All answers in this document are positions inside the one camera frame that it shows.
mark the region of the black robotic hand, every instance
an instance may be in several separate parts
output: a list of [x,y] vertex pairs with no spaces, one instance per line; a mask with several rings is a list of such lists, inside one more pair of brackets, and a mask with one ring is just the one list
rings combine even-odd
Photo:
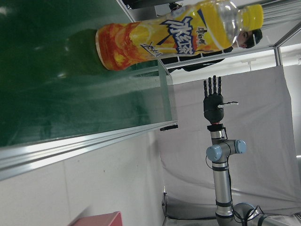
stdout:
[[213,93],[211,78],[208,79],[209,95],[207,92],[207,81],[204,81],[204,116],[211,123],[219,123],[224,117],[222,96],[222,80],[218,77],[218,92],[216,92],[216,76],[213,76]]

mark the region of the bottle label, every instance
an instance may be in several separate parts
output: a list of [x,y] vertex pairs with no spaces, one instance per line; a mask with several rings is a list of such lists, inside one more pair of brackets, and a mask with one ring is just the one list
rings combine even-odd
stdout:
[[192,56],[231,46],[211,1],[182,7],[153,20],[106,25],[99,30],[98,39],[99,56],[103,64],[113,70],[143,61]]

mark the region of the yellow bottle cap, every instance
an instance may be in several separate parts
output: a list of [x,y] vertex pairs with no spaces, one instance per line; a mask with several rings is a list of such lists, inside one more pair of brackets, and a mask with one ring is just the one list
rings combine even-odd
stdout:
[[243,26],[245,31],[256,30],[262,27],[263,24],[263,9],[262,6],[251,5],[244,7]]

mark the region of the gray backdrop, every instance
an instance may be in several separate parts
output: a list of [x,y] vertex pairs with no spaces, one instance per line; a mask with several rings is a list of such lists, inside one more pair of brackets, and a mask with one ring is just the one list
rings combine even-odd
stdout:
[[[206,165],[211,144],[203,114],[203,81],[174,86],[179,129],[158,131],[167,215],[215,217],[213,173]],[[243,139],[245,154],[229,160],[233,203],[260,205],[265,213],[301,212],[301,186],[293,140],[290,95],[283,67],[222,77],[222,123],[229,139]]]

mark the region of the black hair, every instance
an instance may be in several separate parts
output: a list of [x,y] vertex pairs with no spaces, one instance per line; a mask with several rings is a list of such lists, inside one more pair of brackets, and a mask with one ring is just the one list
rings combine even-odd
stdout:
[[255,43],[254,43],[254,38],[253,35],[255,36],[255,42],[258,44],[260,40],[262,39],[262,32],[260,29],[256,29],[252,31],[252,35],[249,37],[247,41],[245,41],[246,48],[252,48]]

